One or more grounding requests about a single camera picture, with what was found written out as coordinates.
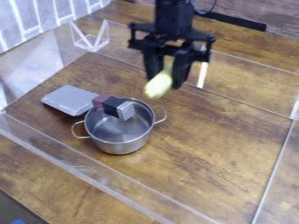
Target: pot rim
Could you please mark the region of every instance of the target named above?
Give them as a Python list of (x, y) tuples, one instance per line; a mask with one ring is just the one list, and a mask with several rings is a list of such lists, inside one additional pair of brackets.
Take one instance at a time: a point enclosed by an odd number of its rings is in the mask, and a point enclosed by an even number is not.
[(129, 101), (133, 101), (133, 102), (137, 102), (139, 104), (141, 104), (141, 106), (149, 110), (149, 113), (152, 114), (152, 124), (151, 124), (151, 127), (148, 128), (147, 132), (136, 137), (135, 139), (131, 139), (129, 141), (125, 141), (125, 142), (109, 142), (109, 141), (105, 141), (97, 137), (95, 137), (91, 132), (89, 132), (89, 129), (87, 127), (87, 120), (88, 120), (88, 116), (89, 116), (89, 113), (95, 110), (93, 108), (88, 111), (87, 115), (85, 115), (85, 119), (84, 119), (84, 128), (85, 128), (85, 131), (88, 132), (89, 136), (92, 137), (93, 140), (97, 140), (100, 141), (101, 143), (105, 143), (105, 144), (128, 144), (128, 143), (132, 143), (133, 141), (136, 141), (137, 139), (143, 138), (152, 130), (153, 126), (155, 126), (155, 112), (153, 112), (153, 109), (152, 107), (144, 102), (144, 101), (140, 101), (137, 100), (136, 98), (131, 98), (131, 97), (120, 97), (121, 99), (128, 99)]

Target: wooden table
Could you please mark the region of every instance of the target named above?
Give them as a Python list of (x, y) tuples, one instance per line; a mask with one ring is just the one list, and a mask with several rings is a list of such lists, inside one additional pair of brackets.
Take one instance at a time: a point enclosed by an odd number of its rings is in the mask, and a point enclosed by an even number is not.
[[(101, 18), (128, 23), (145, 21), (151, 15), (147, 7), (115, 1), (80, 22), (92, 29)], [(295, 49), (295, 41), (206, 19), (196, 19), (196, 26), (207, 30), (219, 28), (216, 49), (298, 72), (298, 52), (291, 51), (288, 59), (284, 57), (286, 49)], [(275, 40), (284, 48), (272, 44)], [(65, 84), (136, 97), (167, 108), (167, 123), (153, 128), (151, 142), (139, 152), (115, 157), (96, 150), (91, 141), (73, 139), (69, 127), (79, 118), (40, 103), (41, 97)], [(144, 71), (88, 53), (5, 111), (216, 221), (250, 223), (291, 120), (187, 85), (161, 100), (148, 101), (143, 97), (144, 84)], [(45, 220), (52, 223), (153, 222), (3, 137), (1, 145), (0, 187)]]

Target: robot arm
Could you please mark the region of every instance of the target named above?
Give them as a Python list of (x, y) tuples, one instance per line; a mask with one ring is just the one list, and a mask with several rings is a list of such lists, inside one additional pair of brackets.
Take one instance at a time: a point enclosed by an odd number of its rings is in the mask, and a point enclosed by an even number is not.
[[(173, 56), (172, 88), (179, 89), (188, 79), (192, 62), (211, 61), (212, 35), (192, 28), (191, 0), (155, 0), (153, 24), (129, 25), (131, 39), (128, 47), (140, 50), (144, 55), (147, 79), (151, 80), (164, 69), (164, 55)], [(147, 32), (136, 39), (136, 32)], [(180, 46), (169, 41), (181, 40)]]

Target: metal pot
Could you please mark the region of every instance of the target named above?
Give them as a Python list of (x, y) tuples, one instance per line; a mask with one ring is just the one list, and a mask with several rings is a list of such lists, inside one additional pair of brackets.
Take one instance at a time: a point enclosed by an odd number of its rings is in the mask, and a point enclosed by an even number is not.
[[(96, 147), (115, 155), (124, 155), (137, 151), (148, 142), (153, 126), (167, 119), (167, 112), (163, 107), (164, 117), (155, 120), (153, 109), (143, 101), (133, 98), (124, 98), (135, 105), (135, 116), (127, 121), (107, 115), (103, 111), (91, 109), (85, 120), (76, 122), (71, 127), (72, 135), (76, 138), (92, 138)], [(84, 123), (89, 136), (77, 136), (75, 127)]]

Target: pot handle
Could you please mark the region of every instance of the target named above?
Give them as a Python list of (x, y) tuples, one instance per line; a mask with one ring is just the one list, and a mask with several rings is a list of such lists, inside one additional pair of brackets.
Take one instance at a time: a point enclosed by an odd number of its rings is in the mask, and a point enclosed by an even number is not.
[(84, 121), (81, 122), (75, 122), (71, 126), (71, 134), (79, 138), (79, 139), (83, 139), (83, 138), (91, 138), (91, 136), (77, 136), (76, 133), (75, 133), (75, 127), (80, 124), (80, 123), (84, 123)]
[(155, 122), (153, 122), (153, 125), (156, 125), (157, 123), (164, 122), (165, 119), (167, 119), (167, 111), (165, 111), (165, 109), (164, 109), (161, 106), (155, 106), (153, 109), (155, 109), (155, 108), (159, 108), (159, 109), (163, 111), (163, 119), (159, 120), (159, 121), (155, 121)]

